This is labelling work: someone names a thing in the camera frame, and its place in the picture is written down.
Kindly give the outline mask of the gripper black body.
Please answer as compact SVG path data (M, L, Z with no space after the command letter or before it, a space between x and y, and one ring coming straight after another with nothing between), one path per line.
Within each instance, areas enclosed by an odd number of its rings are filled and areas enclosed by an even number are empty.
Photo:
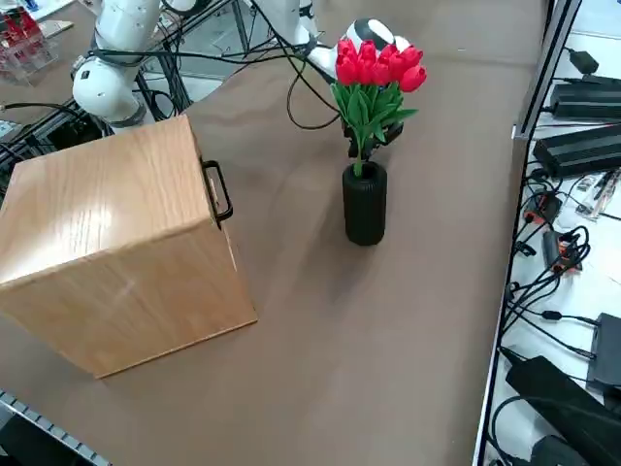
M343 135L350 141L350 143L354 146L356 144L355 135L353 130L349 127L349 125L341 119L341 127L343 130ZM380 140L376 135L370 136L366 144L372 146L387 146L390 145L395 139L397 139L403 132L404 124L400 123L392 123L389 126L385 126L382 128L383 131L383 140Z

